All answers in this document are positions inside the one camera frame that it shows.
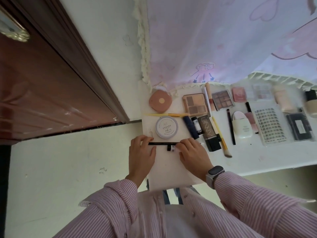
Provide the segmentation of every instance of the black eyeliner pencil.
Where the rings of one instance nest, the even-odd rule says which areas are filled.
[[[149,145],[176,145],[179,142],[149,142]]]
[[[235,134],[233,133],[233,126],[232,126],[231,114],[230,114],[230,110],[229,109],[227,109],[227,115],[228,115],[228,121],[229,121],[229,126],[230,126],[230,133],[231,133],[232,143],[233,143],[233,145],[236,145],[236,139],[235,139]]]

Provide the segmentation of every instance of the door panel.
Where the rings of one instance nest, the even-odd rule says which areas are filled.
[[[0,139],[115,123],[115,114],[13,7],[28,42],[0,34]]]

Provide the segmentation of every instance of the smartwatch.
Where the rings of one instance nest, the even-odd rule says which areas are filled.
[[[220,165],[217,165],[208,171],[208,173],[206,174],[206,183],[210,188],[215,189],[214,181],[218,177],[218,175],[222,174],[223,172],[224,168]]]

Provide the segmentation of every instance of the watch face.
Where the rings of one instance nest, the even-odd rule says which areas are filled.
[[[217,165],[214,168],[212,168],[211,170],[208,171],[208,173],[212,176],[215,176],[216,174],[218,174],[219,172],[223,171],[224,168],[222,168],[221,166]]]

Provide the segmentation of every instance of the door frame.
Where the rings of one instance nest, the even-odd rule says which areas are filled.
[[[117,116],[118,122],[129,123],[129,117],[61,2],[59,0],[9,1],[108,106]]]

